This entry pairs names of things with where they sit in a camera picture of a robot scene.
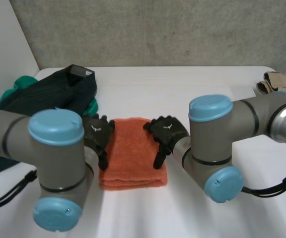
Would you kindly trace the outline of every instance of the black bag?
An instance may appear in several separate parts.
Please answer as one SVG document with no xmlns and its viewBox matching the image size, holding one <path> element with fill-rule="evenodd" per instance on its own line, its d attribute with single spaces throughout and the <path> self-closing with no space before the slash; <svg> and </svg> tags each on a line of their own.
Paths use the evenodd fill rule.
<svg viewBox="0 0 286 238">
<path fill-rule="evenodd" d="M 25 89 L 18 89 L 0 102 L 0 110 L 32 116 L 45 110 L 62 108 L 80 116 L 97 92 L 94 71 L 70 65 Z M 19 162 L 0 157 L 0 172 Z"/>
</svg>

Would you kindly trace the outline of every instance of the orange towel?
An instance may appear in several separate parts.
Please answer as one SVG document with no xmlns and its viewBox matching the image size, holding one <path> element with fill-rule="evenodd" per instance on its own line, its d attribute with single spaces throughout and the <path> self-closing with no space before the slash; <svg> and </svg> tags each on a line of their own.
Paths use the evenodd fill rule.
<svg viewBox="0 0 286 238">
<path fill-rule="evenodd" d="M 143 129 L 147 122 L 150 120 L 144 118 L 115 120 L 115 131 L 106 148 L 109 167 L 99 173 L 102 189 L 126 190 L 167 184 L 165 163 L 159 170 L 153 168 L 158 143 Z"/>
</svg>

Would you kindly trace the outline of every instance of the white tabletop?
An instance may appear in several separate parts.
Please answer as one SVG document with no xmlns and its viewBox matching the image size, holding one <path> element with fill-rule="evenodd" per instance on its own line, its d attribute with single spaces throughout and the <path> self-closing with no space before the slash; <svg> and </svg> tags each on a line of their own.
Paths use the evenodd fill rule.
<svg viewBox="0 0 286 238">
<path fill-rule="evenodd" d="M 267 67 L 93 67 L 99 113 L 109 119 L 176 116 L 187 128 L 188 103 L 205 94 L 233 100 L 254 96 L 252 88 Z M 45 78 L 59 68 L 40 71 Z M 250 188 L 276 185 L 286 177 L 286 145 L 259 136 L 233 144 L 233 164 Z M 168 185 L 128 191 L 102 191 L 95 178 L 83 216 L 67 233 L 39 228 L 32 209 L 39 197 L 34 181 L 0 208 L 0 238 L 286 238 L 286 193 L 262 199 L 240 194 L 211 201 L 171 156 Z M 23 163 L 0 173 L 0 196 L 32 169 Z"/>
</svg>

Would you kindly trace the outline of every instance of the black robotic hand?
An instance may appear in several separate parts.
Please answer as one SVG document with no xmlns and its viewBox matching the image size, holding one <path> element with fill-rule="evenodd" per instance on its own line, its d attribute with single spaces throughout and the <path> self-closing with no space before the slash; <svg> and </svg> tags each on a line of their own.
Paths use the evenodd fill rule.
<svg viewBox="0 0 286 238">
<path fill-rule="evenodd" d="M 181 138 L 189 136 L 186 128 L 177 118 L 168 116 L 159 117 L 143 126 L 154 136 L 154 140 L 159 143 L 158 153 L 155 157 L 153 167 L 160 169 L 167 155 L 173 152 L 174 146 Z"/>
<path fill-rule="evenodd" d="M 93 117 L 88 114 L 82 117 L 82 124 L 84 127 L 84 145 L 97 153 L 99 168 L 102 170 L 107 169 L 108 160 L 105 147 L 114 132 L 114 120 L 108 122 L 106 116 L 102 116 L 100 119 L 98 114 Z"/>
</svg>

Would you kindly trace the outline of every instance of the beige cloth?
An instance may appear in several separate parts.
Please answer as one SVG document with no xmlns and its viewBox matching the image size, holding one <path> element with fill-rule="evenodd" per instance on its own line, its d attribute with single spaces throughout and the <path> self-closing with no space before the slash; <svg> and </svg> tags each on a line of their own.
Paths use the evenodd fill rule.
<svg viewBox="0 0 286 238">
<path fill-rule="evenodd" d="M 286 74 L 266 72 L 264 74 L 264 81 L 257 83 L 257 89 L 261 94 L 286 91 Z"/>
</svg>

